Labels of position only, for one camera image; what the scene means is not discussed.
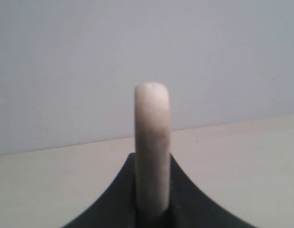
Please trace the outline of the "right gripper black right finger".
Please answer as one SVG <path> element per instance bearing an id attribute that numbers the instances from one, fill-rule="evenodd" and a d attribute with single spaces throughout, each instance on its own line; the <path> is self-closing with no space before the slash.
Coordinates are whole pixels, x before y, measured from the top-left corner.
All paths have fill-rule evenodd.
<path id="1" fill-rule="evenodd" d="M 201 191 L 171 156 L 169 226 L 171 228 L 253 228 Z"/>

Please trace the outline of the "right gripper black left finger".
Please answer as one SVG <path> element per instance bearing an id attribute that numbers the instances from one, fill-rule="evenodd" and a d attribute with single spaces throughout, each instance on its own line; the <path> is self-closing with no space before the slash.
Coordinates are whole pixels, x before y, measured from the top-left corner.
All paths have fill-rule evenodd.
<path id="1" fill-rule="evenodd" d="M 109 187 L 66 228 L 135 228 L 134 154 L 130 153 Z"/>

